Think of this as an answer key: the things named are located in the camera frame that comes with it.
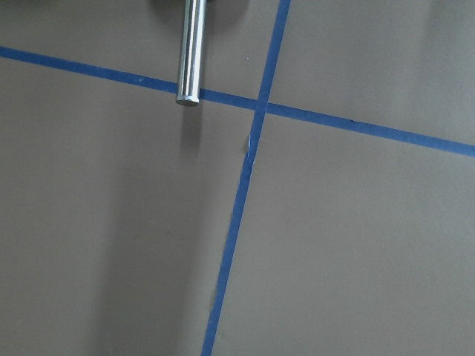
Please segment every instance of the gray floor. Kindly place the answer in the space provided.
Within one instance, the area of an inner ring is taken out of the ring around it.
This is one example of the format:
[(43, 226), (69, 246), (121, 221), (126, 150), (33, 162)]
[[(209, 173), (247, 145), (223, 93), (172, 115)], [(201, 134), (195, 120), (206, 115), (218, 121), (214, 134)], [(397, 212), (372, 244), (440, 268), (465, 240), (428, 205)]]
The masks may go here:
[(268, 116), (213, 355), (469, 355), (473, 158)]
[(196, 355), (252, 112), (1, 61), (5, 355)]
[[(205, 88), (257, 99), (278, 3), (209, 2)], [(182, 10), (4, 0), (0, 46), (175, 82)], [(292, 0), (270, 101), (475, 144), (474, 13)], [(199, 355), (253, 115), (0, 58), (3, 353)], [(213, 355), (471, 355), (473, 163), (266, 115)]]

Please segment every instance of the gray surface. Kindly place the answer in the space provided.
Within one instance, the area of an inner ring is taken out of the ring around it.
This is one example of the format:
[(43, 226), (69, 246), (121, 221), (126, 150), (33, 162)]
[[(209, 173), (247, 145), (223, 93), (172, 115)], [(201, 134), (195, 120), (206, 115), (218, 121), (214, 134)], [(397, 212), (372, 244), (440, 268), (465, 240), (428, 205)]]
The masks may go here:
[[(0, 45), (177, 81), (184, 0), (0, 2)], [(258, 96), (278, 0), (209, 1), (203, 86)]]
[(293, 0), (272, 101), (475, 144), (475, 1)]
[(0, 59), (2, 355), (197, 355), (252, 112)]
[(466, 356), (474, 159), (268, 116), (214, 356)]

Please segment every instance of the rod end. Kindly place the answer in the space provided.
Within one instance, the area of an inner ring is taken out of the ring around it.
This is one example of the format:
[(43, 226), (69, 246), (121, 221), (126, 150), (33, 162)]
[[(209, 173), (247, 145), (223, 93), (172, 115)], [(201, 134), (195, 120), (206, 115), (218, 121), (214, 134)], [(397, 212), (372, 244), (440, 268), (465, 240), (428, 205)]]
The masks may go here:
[(176, 101), (182, 106), (197, 106), (200, 103), (200, 98), (192, 95), (177, 95)]

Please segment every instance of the blue tape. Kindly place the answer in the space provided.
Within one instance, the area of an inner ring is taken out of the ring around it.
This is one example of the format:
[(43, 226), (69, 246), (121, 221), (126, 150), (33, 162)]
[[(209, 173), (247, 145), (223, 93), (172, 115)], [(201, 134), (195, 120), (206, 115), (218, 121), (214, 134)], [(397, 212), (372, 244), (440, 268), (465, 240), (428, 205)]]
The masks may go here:
[[(275, 30), (285, 25), (286, 18), (278, 16), (275, 22)], [(278, 31), (272, 34), (272, 41), (269, 47), (269, 55), (267, 58), (266, 67), (264, 70), (263, 81), (259, 92), (259, 99), (250, 99), (242, 96), (221, 93), (219, 91), (201, 89), (200, 98), (210, 102), (217, 102), (220, 104), (231, 105), (238, 108), (244, 108), (261, 112), (273, 113), (279, 116), (285, 116), (290, 119), (297, 119), (307, 122), (312, 122), (320, 125), (331, 126), (334, 128), (341, 128), (343, 130), (359, 132), (371, 136), (383, 137), (385, 139), (392, 139), (400, 142), (406, 142), (413, 145), (420, 145), (436, 150), (447, 151), (455, 154), (463, 154), (466, 156), (475, 156), (475, 146), (467, 145), (460, 142), (454, 142), (446, 139), (439, 139), (432, 136), (425, 136), (418, 133), (411, 133), (409, 131), (397, 130), (394, 128), (387, 128), (374, 124), (367, 124), (364, 122), (356, 122), (350, 119), (343, 119), (337, 116), (316, 113), (313, 111), (306, 111), (297, 108), (291, 108), (285, 105), (278, 105), (268, 103), (270, 89), (272, 86), (272, 78), (277, 64), (278, 52), (280, 50), (281, 41), (274, 39), (278, 35)], [(122, 72), (119, 70), (108, 69), (104, 67), (97, 67), (94, 65), (86, 65), (79, 62), (68, 61), (65, 59), (58, 59), (42, 54), (26, 52), (23, 50), (16, 50), (8, 47), (0, 47), (0, 57), (13, 59), (20, 62), (32, 63), (35, 65), (42, 65), (60, 70), (66, 70), (73, 73), (84, 74), (86, 76), (95, 76), (97, 78), (113, 80), (115, 82), (122, 82), (130, 85), (136, 85), (144, 88), (160, 90), (167, 93), (176, 93), (177, 84), (167, 82), (166, 80), (155, 79), (148, 76), (141, 76)]]
[[(42, 65), (44, 67), (67, 70), (69, 72), (84, 74), (86, 76), (95, 76), (96, 78), (113, 80), (115, 82), (136, 85), (139, 87), (165, 91), (167, 93), (177, 92), (177, 83), (167, 82), (166, 80), (122, 72), (120, 70), (97, 67), (95, 65), (85, 65), (79, 62), (44, 56), (42, 54), (26, 52), (23, 50), (15, 50), (8, 47), (0, 47), (0, 57), (14, 59), (20, 62), (32, 63), (35, 65)], [(232, 105), (250, 110), (255, 109), (257, 102), (257, 100), (254, 99), (207, 89), (201, 90), (201, 96), (203, 99), (210, 102), (219, 102), (221, 104)]]
[(365, 122), (357, 122), (337, 116), (326, 115), (324, 113), (314, 113), (312, 111), (272, 103), (267, 105), (267, 112), (288, 117), (290, 119), (312, 122), (319, 125), (331, 126), (333, 128), (359, 132), (360, 134), (383, 137), (385, 139), (392, 139), (413, 145), (434, 148), (436, 150), (475, 157), (475, 146), (450, 141), (448, 139), (439, 139), (432, 136), (421, 135), (420, 133), (397, 130), (395, 128), (387, 128), (385, 126), (367, 124)]
[(209, 314), (208, 326), (206, 328), (205, 340), (201, 356), (211, 356), (216, 339), (217, 326), (220, 319), (221, 309), (223, 307), (224, 295), (231, 271), (232, 258), (234, 256), (236, 241), (238, 239), (240, 222), (243, 217), (244, 206), (246, 204), (247, 192), (252, 174), (255, 157), (258, 151), (259, 139), (263, 127), (264, 117), (266, 115), (269, 95), (274, 79), (275, 67), (277, 65), (278, 55), (281, 49), (284, 29), (289, 13), (291, 0), (280, 0), (277, 16), (275, 18), (274, 30), (267, 53), (266, 66), (259, 90), (258, 102), (255, 107), (254, 120), (252, 122), (251, 133), (249, 135), (249, 150), (244, 158), (243, 168), (240, 174), (239, 185), (235, 198), (235, 205), (232, 210), (231, 223), (229, 224), (228, 237), (224, 246), (223, 258), (216, 283), (216, 296), (212, 310)]

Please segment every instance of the chrome rod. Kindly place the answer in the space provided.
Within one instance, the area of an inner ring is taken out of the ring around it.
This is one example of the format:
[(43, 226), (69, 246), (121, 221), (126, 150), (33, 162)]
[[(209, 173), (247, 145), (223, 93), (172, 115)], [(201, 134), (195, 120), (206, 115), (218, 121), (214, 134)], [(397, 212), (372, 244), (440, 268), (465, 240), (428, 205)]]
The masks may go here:
[(206, 0), (186, 0), (177, 88), (180, 105), (195, 106), (200, 102), (205, 12)]

